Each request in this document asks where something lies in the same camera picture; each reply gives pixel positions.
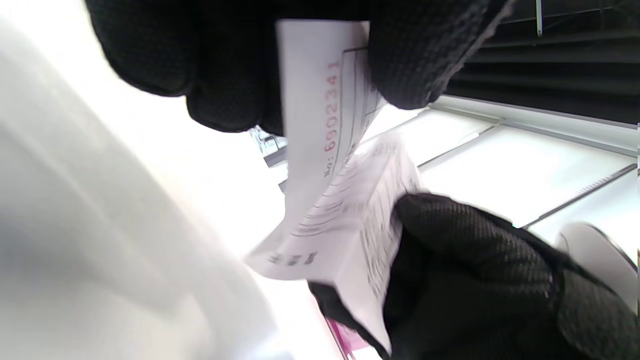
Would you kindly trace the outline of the person's right hand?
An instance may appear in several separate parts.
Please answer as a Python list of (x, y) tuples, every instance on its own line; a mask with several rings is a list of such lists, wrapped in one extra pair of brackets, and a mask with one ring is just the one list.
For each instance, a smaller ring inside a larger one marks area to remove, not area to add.
[(637, 316), (570, 256), (496, 215), (432, 193), (394, 213), (402, 237), (382, 318), (391, 354), (331, 285), (309, 282), (322, 314), (384, 360), (637, 360)]

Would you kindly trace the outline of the person's left hand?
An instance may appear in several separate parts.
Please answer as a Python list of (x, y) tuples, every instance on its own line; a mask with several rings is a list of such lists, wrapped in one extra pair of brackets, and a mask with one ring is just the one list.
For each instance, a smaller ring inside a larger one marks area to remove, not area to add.
[(450, 79), (512, 0), (87, 0), (112, 70), (156, 96), (186, 98), (190, 117), (224, 133), (284, 134), (275, 23), (368, 21), (368, 67), (395, 107), (415, 110)]

